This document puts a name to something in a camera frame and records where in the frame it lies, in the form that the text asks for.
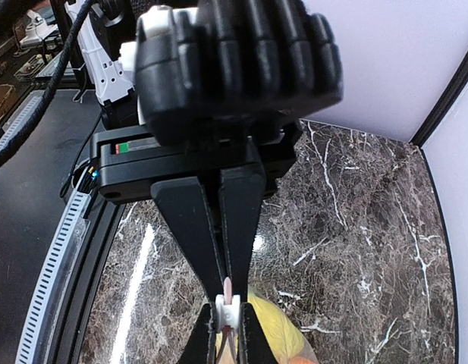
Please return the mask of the clear zip top bag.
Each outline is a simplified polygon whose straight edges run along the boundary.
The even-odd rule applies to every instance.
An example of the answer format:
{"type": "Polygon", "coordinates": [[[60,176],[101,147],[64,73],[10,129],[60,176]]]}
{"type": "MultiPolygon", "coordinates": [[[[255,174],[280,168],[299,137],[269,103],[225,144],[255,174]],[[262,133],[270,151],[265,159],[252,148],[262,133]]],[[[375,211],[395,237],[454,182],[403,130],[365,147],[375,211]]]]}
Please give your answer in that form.
{"type": "MultiPolygon", "coordinates": [[[[260,327],[277,363],[317,363],[313,348],[285,313],[274,303],[247,292],[260,327]]],[[[217,363],[234,363],[240,338],[240,297],[234,295],[230,278],[224,279],[223,293],[215,298],[219,315],[216,324],[215,351],[217,363]]]]}

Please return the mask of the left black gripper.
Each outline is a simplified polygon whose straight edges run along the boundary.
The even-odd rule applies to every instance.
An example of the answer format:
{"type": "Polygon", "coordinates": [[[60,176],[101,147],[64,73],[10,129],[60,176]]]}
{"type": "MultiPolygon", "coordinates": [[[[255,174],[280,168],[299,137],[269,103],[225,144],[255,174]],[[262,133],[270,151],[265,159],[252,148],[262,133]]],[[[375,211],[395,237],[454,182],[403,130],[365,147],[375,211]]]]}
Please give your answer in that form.
{"type": "Polygon", "coordinates": [[[152,138],[144,125],[137,125],[94,134],[90,159],[98,171],[98,191],[109,202],[121,205],[152,197],[213,302],[223,291],[221,269],[205,190],[196,176],[215,180],[223,169],[219,202],[226,274],[233,293],[246,296],[262,199],[277,192],[277,179],[297,160],[294,146],[302,135],[300,122],[285,125],[281,132],[279,143],[261,146],[249,140],[225,142],[210,150],[189,151],[182,145],[122,150],[121,144],[152,138]],[[264,170],[243,166],[256,162],[264,170]]]}

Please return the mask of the yellow toy banana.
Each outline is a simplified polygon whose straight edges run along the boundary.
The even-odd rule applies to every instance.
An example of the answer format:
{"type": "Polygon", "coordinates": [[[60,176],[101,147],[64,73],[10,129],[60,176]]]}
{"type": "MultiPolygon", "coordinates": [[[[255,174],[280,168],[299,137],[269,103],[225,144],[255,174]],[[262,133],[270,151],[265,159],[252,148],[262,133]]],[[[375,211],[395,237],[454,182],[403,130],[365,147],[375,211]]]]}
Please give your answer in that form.
{"type": "Polygon", "coordinates": [[[284,312],[252,290],[248,291],[247,302],[253,306],[278,363],[289,363],[291,358],[301,356],[305,339],[284,312]]]}

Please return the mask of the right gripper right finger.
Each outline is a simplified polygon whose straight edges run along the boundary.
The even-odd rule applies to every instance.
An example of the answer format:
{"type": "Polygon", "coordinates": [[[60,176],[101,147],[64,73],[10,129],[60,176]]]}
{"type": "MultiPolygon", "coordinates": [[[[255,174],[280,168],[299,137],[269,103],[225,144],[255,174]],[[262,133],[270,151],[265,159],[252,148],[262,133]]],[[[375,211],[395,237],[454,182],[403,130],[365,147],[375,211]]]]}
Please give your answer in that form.
{"type": "Polygon", "coordinates": [[[240,307],[237,363],[277,363],[256,316],[255,310],[249,303],[242,303],[240,307]]]}

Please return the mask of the toy orange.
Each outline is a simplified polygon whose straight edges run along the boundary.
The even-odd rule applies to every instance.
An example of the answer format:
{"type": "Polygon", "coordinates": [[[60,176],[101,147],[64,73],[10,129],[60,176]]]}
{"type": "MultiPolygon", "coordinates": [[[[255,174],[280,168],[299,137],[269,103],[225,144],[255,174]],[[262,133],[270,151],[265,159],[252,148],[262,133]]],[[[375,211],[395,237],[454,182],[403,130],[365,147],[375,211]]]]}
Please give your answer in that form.
{"type": "Polygon", "coordinates": [[[290,364],[318,364],[316,359],[305,358],[303,356],[295,356],[290,359],[290,364]]]}

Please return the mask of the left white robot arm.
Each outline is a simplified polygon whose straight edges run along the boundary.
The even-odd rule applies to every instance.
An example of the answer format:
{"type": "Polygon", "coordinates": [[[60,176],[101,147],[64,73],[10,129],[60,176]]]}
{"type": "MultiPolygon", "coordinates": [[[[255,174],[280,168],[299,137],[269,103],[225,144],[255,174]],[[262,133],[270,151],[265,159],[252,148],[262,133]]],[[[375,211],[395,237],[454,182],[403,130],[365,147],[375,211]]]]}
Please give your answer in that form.
{"type": "Polygon", "coordinates": [[[294,164],[298,107],[312,55],[289,5],[156,5],[138,23],[123,2],[94,2],[78,43],[109,107],[131,116],[91,142],[109,202],[155,202],[211,300],[225,281],[241,300],[264,198],[294,164]]]}

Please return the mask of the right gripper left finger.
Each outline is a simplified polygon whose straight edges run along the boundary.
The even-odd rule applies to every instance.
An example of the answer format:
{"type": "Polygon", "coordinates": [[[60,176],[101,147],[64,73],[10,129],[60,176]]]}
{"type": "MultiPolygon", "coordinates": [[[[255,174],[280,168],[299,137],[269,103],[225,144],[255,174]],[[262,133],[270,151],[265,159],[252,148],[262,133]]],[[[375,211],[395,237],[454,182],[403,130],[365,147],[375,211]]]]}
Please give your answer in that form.
{"type": "Polygon", "coordinates": [[[182,353],[182,364],[215,363],[217,321],[215,304],[204,304],[182,353]]]}

